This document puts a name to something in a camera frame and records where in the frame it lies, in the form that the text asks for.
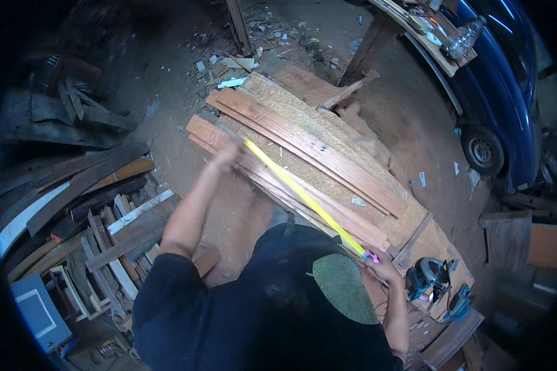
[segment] man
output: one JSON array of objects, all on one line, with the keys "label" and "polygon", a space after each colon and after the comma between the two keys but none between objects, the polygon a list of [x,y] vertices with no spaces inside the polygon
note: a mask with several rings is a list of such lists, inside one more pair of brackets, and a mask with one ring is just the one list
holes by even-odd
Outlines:
[{"label": "man", "polygon": [[259,238],[236,281],[211,289],[202,282],[191,259],[223,172],[242,151],[235,138],[223,143],[169,219],[134,302],[141,358],[153,371],[402,370],[403,279],[376,248],[368,249],[380,263],[362,264],[388,283],[383,326],[354,261],[293,214]]}]

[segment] car wheel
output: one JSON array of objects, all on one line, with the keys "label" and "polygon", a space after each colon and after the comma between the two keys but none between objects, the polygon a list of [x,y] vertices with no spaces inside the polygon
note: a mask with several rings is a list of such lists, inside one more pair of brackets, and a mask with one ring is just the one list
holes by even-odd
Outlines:
[{"label": "car wheel", "polygon": [[462,150],[470,167],[482,175],[496,175],[503,167],[505,155],[499,138],[482,126],[462,129]]}]

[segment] tape measure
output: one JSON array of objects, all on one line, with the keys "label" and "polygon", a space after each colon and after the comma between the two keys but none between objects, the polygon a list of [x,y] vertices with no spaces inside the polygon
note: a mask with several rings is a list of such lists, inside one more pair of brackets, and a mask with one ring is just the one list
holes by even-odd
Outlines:
[{"label": "tape measure", "polygon": [[322,219],[324,219],[324,221],[326,221],[326,223],[328,223],[328,225],[336,231],[336,233],[340,234],[340,237],[347,241],[359,253],[359,255],[363,256],[364,258],[371,256],[374,262],[379,263],[379,260],[376,256],[374,256],[370,252],[365,251],[364,248],[362,248],[355,240],[353,240],[353,238],[341,226],[339,226],[339,224],[336,223],[336,221],[334,221],[334,219],[332,219],[332,217],[327,212],[325,212],[324,209],[322,209],[320,205],[316,203],[312,199],[312,197],[310,197],[307,192],[305,192],[303,188],[301,188],[297,183],[293,181],[293,179],[289,177],[287,172],[285,172],[282,167],[271,160],[270,157],[268,157],[266,153],[262,152],[262,150],[258,148],[258,146],[255,145],[251,140],[245,139],[244,144],[246,145],[246,147],[252,150],[252,152],[254,152],[256,156],[258,156],[260,160],[262,160],[276,175],[278,175],[278,177],[281,178],[283,182],[287,183],[287,185],[291,189],[293,189],[295,193],[297,193],[297,195],[301,197],[305,201],[305,203],[309,205],[309,207],[312,208],[313,211],[317,212],[318,215],[321,216]]}]

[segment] dirt floor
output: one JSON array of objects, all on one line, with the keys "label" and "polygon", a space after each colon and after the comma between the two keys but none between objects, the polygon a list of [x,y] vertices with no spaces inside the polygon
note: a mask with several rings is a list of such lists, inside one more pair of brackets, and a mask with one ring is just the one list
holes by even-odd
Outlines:
[{"label": "dirt floor", "polygon": [[[154,175],[160,183],[183,197],[209,158],[208,152],[188,139],[184,130],[192,114],[205,108],[196,93],[205,87],[198,81],[195,63],[216,51],[235,53],[229,29],[214,5],[186,2],[178,5],[158,2],[137,19],[132,30],[119,35],[118,52],[104,79],[111,81],[111,109],[130,110],[141,121],[134,133],[135,141],[151,145],[157,168]],[[265,51],[278,54],[289,48],[284,59],[317,74],[333,84],[340,78],[352,55],[351,41],[363,37],[372,16],[361,8],[342,0],[281,2],[242,1],[246,22],[257,19],[253,28],[255,46],[269,48],[257,26],[272,25],[288,32],[299,22],[306,22],[308,36],[319,40],[324,58],[338,58],[336,69],[329,63],[312,63],[308,67],[299,57],[302,49],[297,40],[289,45]],[[271,12],[270,19],[264,16]],[[362,16],[361,25],[358,18]],[[202,34],[209,40],[199,43]],[[485,243],[477,219],[485,208],[490,187],[482,179],[475,189],[468,183],[468,164],[460,141],[454,133],[451,105],[439,91],[434,78],[425,70],[408,47],[396,40],[391,48],[375,61],[380,78],[359,90],[354,98],[362,103],[360,117],[397,157],[407,176],[418,179],[425,172],[426,186],[413,184],[416,199],[434,215],[449,240],[461,253],[475,277],[473,306],[485,316],[493,301],[495,275],[485,271]],[[147,117],[147,107],[158,103],[154,116]],[[454,174],[454,162],[460,173]],[[209,274],[211,286],[237,278],[247,263],[258,236],[266,229],[273,203],[248,180],[228,174],[222,181],[202,236],[202,245],[216,246],[221,263]],[[422,365],[416,352],[435,338],[443,327],[413,312],[410,324],[429,323],[411,330],[411,368]]]}]

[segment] hubcap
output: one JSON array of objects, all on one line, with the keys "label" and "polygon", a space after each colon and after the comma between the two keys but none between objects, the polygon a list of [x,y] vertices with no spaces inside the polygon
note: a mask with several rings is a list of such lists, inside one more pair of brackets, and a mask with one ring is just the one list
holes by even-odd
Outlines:
[{"label": "hubcap", "polygon": [[471,159],[480,167],[491,167],[493,165],[493,148],[482,138],[472,138],[468,142],[468,153]]}]

